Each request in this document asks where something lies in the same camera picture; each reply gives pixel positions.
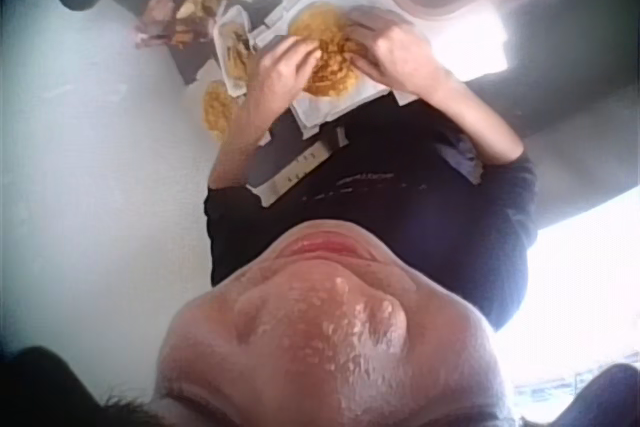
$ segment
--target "black sweatshirt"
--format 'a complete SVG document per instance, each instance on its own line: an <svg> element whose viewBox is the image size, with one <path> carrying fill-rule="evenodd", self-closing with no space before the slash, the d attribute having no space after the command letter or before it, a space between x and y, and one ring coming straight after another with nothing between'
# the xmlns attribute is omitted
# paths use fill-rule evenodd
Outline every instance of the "black sweatshirt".
<svg viewBox="0 0 640 427"><path fill-rule="evenodd" d="M302 222L343 220L503 327L524 298L527 250L537 234L531 161L523 155L486 166L475 185L465 175L468 139L422 103L392 112L361 108L346 131L350 145L270 208L246 188L209 191L212 284Z"/></svg>

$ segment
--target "food wrapper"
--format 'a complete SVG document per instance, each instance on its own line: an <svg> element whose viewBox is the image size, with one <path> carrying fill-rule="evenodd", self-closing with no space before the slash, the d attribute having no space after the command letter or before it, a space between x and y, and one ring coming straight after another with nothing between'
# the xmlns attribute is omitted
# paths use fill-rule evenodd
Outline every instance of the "food wrapper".
<svg viewBox="0 0 640 427"><path fill-rule="evenodd" d="M240 97L247 93L247 84L246 82L233 79L229 74L227 49L231 46L233 40L228 36L222 35L221 32L221 29L231 22L244 26L245 34L247 38L250 39L249 32L251 32L251 22L249 21L249 15L242 7L234 5L216 22L216 26L213 29L213 42L216 46L220 67L222 68L222 78L227 85L227 90L232 97Z"/></svg>
<svg viewBox="0 0 640 427"><path fill-rule="evenodd" d="M434 56L462 82L506 70L507 32L496 8L479 1L455 15L426 20L403 11L393 0L366 0L366 4L402 15L431 42ZM400 105L417 97L394 91Z"/></svg>
<svg viewBox="0 0 640 427"><path fill-rule="evenodd" d="M209 62L205 64L200 72L198 72L196 81L187 87L187 91L185 93L183 99L184 108L186 108L189 112L192 113L193 117L197 119L199 125L203 128L206 128L203 115L204 115L204 96L207 92L207 88L211 82L222 81L223 73L218 67L218 64L215 60L211 59ZM244 100L243 97L239 97L236 99L238 102L238 108L242 108L242 102ZM260 146L264 146L271 141L271 135L267 132L260 142Z"/></svg>
<svg viewBox="0 0 640 427"><path fill-rule="evenodd" d="M327 2L338 8L348 10L366 3L366 0L284 0L283 3L265 20L267 29L261 28L252 34L259 48L269 44L275 37L287 35L289 25L307 7ZM332 121L341 115L389 92L389 89L363 74L359 74L358 83L347 94L337 97L313 97L301 94L294 102L293 109L296 120L306 129L313 131L315 127Z"/></svg>

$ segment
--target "mouth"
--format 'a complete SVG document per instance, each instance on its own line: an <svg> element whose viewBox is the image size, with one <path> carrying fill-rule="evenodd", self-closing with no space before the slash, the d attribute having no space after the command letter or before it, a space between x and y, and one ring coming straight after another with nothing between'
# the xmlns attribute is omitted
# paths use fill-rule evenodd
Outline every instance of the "mouth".
<svg viewBox="0 0 640 427"><path fill-rule="evenodd" d="M358 260L375 261L370 249L352 237L328 230L302 235L286 244L275 259L288 259L305 254L329 253Z"/></svg>

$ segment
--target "table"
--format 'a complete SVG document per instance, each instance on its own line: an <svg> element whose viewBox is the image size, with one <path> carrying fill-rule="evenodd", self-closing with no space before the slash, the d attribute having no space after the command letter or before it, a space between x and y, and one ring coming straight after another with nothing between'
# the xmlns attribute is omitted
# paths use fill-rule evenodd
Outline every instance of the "table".
<svg viewBox="0 0 640 427"><path fill-rule="evenodd" d="M257 0L255 2L234 0L233 4L238 4L247 11L251 19L251 25L256 28L264 23L264 19L281 2L282 0ZM213 42L191 44L183 49L170 46L169 50L182 79L187 85L196 80L200 69L212 57L217 60ZM293 114L290 110L287 110L273 124L271 137L271 142L259 148L252 159L249 168L249 185L253 187L258 187L269 181L319 139L324 140L329 145L335 145L337 141L336 123L324 125L318 135L303 140L302 133Z"/></svg>

